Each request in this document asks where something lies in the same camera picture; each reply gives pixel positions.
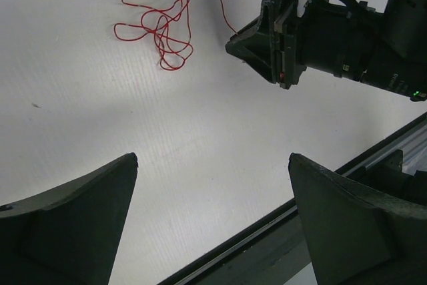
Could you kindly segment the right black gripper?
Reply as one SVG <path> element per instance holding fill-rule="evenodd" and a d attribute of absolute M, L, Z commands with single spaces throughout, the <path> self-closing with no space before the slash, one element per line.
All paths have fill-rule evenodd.
<path fill-rule="evenodd" d="M 289 89 L 302 72 L 314 68 L 338 78 L 361 81 L 372 57 L 377 12 L 365 1 L 309 0 L 303 17 L 292 0 L 275 22 L 282 34 L 282 69 L 276 67 L 275 5 L 262 1 L 259 16 L 226 43 L 226 52 L 249 65 L 270 83 Z"/>

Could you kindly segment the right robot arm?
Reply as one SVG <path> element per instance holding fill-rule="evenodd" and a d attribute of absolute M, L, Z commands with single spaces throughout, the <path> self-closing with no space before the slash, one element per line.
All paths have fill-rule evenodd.
<path fill-rule="evenodd" d="M 426 100 L 426 0 L 262 0 L 226 52 L 288 89 L 307 68 Z"/>

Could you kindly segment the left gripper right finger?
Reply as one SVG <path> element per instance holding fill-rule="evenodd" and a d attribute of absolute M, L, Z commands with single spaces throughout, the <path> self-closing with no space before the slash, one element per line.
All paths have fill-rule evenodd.
<path fill-rule="evenodd" d="M 426 283 L 426 172 L 348 178 L 300 154 L 288 169 L 319 284 Z"/>

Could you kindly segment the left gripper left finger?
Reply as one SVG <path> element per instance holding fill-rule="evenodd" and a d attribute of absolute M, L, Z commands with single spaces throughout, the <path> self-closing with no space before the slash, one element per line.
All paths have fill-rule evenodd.
<path fill-rule="evenodd" d="M 1 206 L 2 284 L 108 284 L 137 156 Z"/>

